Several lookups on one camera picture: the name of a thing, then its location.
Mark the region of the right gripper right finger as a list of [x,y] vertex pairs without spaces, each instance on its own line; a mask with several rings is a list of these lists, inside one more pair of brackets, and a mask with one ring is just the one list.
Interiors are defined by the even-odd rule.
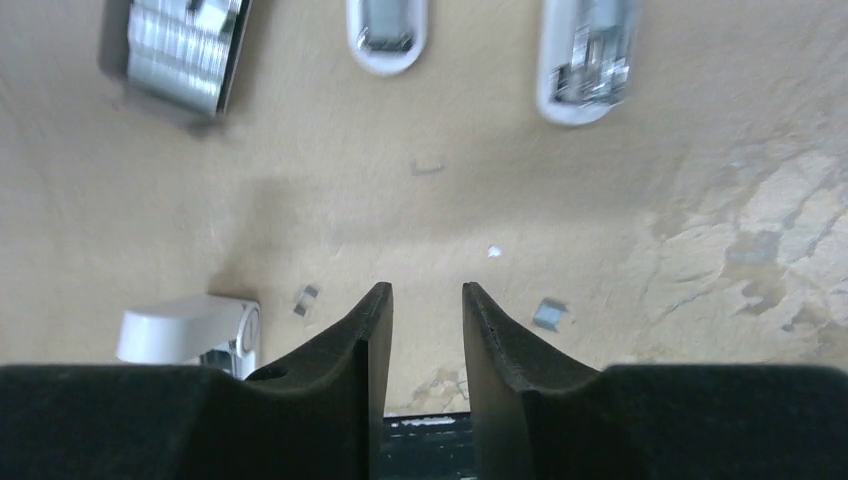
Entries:
[[809,365],[602,370],[462,289],[483,479],[843,479],[847,375]]

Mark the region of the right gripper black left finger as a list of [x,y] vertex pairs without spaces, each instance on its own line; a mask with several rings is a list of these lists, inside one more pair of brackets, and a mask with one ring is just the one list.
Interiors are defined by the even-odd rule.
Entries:
[[244,380],[202,366],[4,366],[1,475],[374,479],[392,326],[380,282]]

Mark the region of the pink and white stapler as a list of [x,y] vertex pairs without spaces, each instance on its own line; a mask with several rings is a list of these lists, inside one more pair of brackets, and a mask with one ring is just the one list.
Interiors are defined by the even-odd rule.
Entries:
[[390,77],[408,70],[428,39],[427,0],[347,0],[347,40],[357,63]]

